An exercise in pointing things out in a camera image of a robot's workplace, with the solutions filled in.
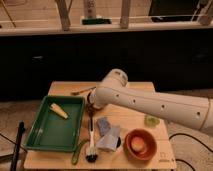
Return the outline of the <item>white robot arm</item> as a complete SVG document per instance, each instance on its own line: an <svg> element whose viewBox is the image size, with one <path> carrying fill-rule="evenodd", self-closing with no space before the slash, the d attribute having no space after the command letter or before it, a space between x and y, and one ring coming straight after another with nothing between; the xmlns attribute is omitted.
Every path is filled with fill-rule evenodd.
<svg viewBox="0 0 213 171"><path fill-rule="evenodd" d="M88 100L96 109L118 105L213 136L213 99L136 90L127 83L124 71L112 69Z"/></svg>

